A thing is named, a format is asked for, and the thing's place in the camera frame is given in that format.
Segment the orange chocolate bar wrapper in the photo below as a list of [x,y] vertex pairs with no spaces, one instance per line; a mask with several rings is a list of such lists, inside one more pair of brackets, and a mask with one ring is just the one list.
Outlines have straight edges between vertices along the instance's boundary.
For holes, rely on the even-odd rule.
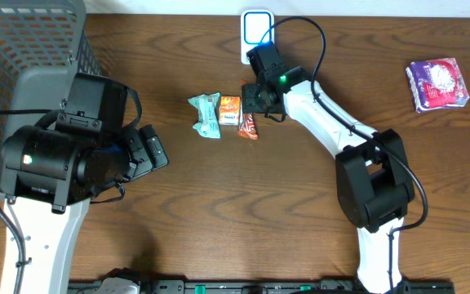
[[240,112],[239,112],[239,123],[237,134],[240,137],[244,137],[251,140],[258,140],[258,132],[256,131],[255,121],[253,114],[245,114],[243,112],[243,99],[240,96]]

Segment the red purple rice packet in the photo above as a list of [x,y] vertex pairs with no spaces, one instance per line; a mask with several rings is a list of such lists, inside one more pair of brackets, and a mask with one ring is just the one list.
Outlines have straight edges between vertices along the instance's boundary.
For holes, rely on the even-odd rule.
[[470,99],[455,58],[411,62],[406,78],[417,113],[463,108]]

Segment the small orange box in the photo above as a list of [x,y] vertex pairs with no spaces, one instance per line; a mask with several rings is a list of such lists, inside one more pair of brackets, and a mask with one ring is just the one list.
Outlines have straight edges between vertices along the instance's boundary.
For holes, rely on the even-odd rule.
[[239,96],[222,96],[219,103],[219,125],[236,126],[240,119]]

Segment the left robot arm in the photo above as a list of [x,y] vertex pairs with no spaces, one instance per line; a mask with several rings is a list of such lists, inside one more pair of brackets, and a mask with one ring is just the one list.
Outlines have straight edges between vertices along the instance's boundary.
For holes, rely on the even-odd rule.
[[107,189],[166,166],[155,130],[119,127],[108,132],[24,126],[2,148],[0,190],[24,252],[6,250],[0,291],[8,293],[11,258],[18,257],[23,293],[64,293],[75,244],[90,205]]

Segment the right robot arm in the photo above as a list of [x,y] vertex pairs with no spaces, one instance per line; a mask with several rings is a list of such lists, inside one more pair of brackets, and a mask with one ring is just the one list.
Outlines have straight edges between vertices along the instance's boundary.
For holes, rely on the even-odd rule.
[[398,293],[399,235],[415,198],[401,137],[377,132],[339,107],[301,67],[259,69],[255,82],[242,83],[242,110],[280,122],[292,118],[335,160],[337,199],[356,227],[357,283],[370,293]]

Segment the teal snack packet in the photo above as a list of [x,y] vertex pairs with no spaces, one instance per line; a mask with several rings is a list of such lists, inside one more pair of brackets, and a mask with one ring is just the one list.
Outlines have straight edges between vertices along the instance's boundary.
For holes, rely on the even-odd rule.
[[197,109],[198,119],[193,129],[205,138],[220,139],[220,129],[216,117],[216,106],[219,102],[220,93],[201,94],[188,99],[188,102]]

